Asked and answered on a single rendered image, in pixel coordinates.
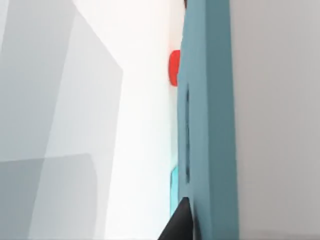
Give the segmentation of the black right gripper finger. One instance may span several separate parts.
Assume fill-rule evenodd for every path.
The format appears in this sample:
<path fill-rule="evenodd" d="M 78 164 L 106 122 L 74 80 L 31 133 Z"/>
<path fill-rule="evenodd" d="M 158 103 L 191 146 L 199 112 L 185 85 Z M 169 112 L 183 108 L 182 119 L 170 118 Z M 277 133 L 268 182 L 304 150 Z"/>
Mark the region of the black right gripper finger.
<path fill-rule="evenodd" d="M 190 199 L 184 196 L 157 240 L 201 240 L 198 233 Z"/>

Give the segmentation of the teal blue block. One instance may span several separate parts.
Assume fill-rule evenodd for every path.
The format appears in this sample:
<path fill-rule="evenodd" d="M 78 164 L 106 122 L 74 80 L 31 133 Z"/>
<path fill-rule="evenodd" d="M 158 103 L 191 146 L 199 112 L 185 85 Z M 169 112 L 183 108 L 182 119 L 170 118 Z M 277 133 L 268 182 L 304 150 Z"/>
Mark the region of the teal blue block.
<path fill-rule="evenodd" d="M 240 240 L 230 0 L 186 0 L 177 86 L 178 195 L 194 240 Z"/>

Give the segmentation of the light cyan object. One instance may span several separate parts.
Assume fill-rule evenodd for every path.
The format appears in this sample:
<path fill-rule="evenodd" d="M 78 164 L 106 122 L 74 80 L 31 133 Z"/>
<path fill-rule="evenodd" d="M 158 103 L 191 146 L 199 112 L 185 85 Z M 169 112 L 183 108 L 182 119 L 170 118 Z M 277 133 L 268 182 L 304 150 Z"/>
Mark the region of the light cyan object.
<path fill-rule="evenodd" d="M 179 204 L 179 168 L 176 164 L 170 173 L 170 216 Z"/>

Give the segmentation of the red round object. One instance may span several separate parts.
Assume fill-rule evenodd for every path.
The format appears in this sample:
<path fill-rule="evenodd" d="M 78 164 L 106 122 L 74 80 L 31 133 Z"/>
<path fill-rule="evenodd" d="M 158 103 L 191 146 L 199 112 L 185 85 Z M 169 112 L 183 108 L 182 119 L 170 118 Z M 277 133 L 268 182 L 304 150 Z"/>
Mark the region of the red round object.
<path fill-rule="evenodd" d="M 172 86 L 178 86 L 178 73 L 180 67 L 181 51 L 179 49 L 173 50 L 168 59 L 168 77 Z"/>

